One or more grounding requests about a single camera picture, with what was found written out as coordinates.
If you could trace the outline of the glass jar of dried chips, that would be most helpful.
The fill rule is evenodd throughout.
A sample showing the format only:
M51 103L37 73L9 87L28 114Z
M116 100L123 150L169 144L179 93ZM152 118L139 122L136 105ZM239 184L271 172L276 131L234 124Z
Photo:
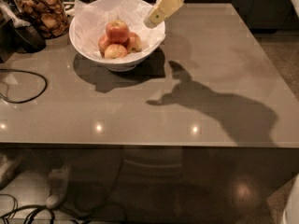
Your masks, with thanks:
M62 0L14 0L18 10L46 38L68 32L69 21Z

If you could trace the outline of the black kitchen appliance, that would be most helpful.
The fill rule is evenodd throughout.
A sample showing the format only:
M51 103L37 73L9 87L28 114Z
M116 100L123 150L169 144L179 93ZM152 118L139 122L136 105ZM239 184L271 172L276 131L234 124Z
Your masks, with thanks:
M0 0L0 63L15 52L35 53L45 47L45 39L19 12L14 0Z

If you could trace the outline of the white shoe under table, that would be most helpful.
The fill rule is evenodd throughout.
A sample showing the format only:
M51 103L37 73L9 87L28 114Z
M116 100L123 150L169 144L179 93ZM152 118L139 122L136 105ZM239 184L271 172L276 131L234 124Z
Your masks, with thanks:
M70 175L70 166L63 165L59 169L53 169L49 174L50 191L46 200L49 209L57 208L64 200Z

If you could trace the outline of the front yellow-red apple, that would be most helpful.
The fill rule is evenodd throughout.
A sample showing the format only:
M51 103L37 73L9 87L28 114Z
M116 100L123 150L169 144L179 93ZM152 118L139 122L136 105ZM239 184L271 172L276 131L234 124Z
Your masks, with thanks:
M106 59L123 58L128 55L127 49L122 44L111 44L105 50L104 57Z

